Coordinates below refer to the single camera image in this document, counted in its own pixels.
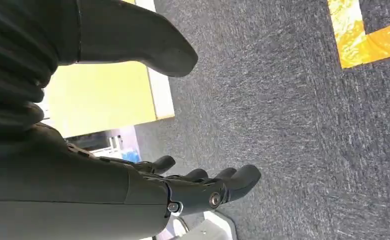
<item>robotic hand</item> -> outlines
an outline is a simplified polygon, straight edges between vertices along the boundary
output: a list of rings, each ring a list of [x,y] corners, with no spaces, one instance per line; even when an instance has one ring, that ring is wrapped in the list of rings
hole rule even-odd
[[[94,157],[40,123],[34,103],[57,66],[130,60],[181,77],[197,55],[165,18],[120,0],[0,0],[0,240],[142,239],[258,182],[252,165],[162,177],[172,157]]]

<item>carpet floor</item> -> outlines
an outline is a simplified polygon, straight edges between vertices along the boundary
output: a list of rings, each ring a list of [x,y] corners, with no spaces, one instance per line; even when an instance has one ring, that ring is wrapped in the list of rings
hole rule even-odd
[[[176,117],[136,126],[142,159],[256,165],[220,208],[240,240],[390,240],[390,58],[341,69],[326,0],[155,3],[199,63],[170,79]],[[360,4],[368,33],[390,25],[390,1]]]

